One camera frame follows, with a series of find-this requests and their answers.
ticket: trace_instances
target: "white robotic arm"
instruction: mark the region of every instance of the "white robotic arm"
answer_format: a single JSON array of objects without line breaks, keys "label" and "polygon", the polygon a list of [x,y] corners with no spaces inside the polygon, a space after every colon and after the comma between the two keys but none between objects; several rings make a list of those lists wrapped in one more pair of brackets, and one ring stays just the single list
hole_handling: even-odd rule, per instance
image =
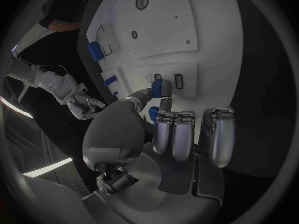
[{"label": "white robotic arm", "polygon": [[85,94],[88,91],[87,87],[83,83],[77,84],[70,74],[62,77],[55,72],[45,72],[38,66],[30,67],[21,59],[12,57],[7,76],[52,93],[61,105],[68,105],[72,114],[79,120],[94,118],[97,115],[96,107],[105,107],[104,103]]}]

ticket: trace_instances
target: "black shirt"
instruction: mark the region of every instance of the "black shirt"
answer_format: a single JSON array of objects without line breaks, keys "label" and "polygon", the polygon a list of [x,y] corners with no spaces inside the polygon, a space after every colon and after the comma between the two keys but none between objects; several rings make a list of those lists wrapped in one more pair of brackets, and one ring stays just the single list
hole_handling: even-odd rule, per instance
[{"label": "black shirt", "polygon": [[49,28],[55,20],[77,22],[76,13],[82,4],[82,0],[53,0],[47,16],[39,22],[42,27]]}]

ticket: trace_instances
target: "person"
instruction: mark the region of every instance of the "person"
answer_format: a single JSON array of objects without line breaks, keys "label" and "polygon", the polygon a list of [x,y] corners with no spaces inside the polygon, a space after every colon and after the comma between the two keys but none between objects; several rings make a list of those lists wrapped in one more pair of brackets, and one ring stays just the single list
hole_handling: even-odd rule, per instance
[{"label": "person", "polygon": [[44,6],[48,11],[39,25],[57,32],[77,30],[85,5],[86,0],[51,0]]}]

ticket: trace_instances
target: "light strip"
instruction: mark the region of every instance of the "light strip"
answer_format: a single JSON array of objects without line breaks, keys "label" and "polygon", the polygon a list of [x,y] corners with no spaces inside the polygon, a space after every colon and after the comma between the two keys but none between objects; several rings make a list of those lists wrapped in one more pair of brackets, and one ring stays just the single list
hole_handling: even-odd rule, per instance
[{"label": "light strip", "polygon": [[29,118],[33,118],[29,113],[26,113],[25,111],[20,110],[18,107],[14,106],[13,104],[9,103],[6,99],[4,99],[3,97],[1,97],[1,101],[6,104],[8,107],[12,108],[13,110],[29,117]]},{"label": "light strip", "polygon": [[37,177],[37,176],[39,176],[39,175],[42,175],[42,174],[47,173],[47,172],[49,172],[49,171],[52,171],[52,170],[54,170],[55,168],[59,168],[59,167],[61,167],[62,165],[69,163],[70,161],[73,161],[73,159],[68,158],[68,159],[65,159],[65,160],[63,160],[63,161],[60,161],[60,162],[58,162],[58,163],[54,163],[54,164],[52,164],[52,165],[50,165],[50,166],[47,166],[47,167],[44,167],[44,168],[41,168],[41,169],[37,169],[37,170],[32,171],[32,172],[23,173],[23,175],[24,175],[24,176],[27,176],[27,177],[29,177],[29,178],[35,178],[35,177]]}]

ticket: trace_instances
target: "circular port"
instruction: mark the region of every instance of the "circular port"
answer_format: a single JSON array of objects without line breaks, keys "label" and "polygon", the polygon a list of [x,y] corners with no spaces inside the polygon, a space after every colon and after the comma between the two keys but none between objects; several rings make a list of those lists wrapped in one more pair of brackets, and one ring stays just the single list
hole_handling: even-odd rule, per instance
[{"label": "circular port", "polygon": [[137,33],[135,31],[132,31],[132,38],[136,39],[137,38]]},{"label": "circular port", "polygon": [[135,5],[138,10],[143,10],[146,8],[148,3],[149,3],[149,0],[136,0]]}]

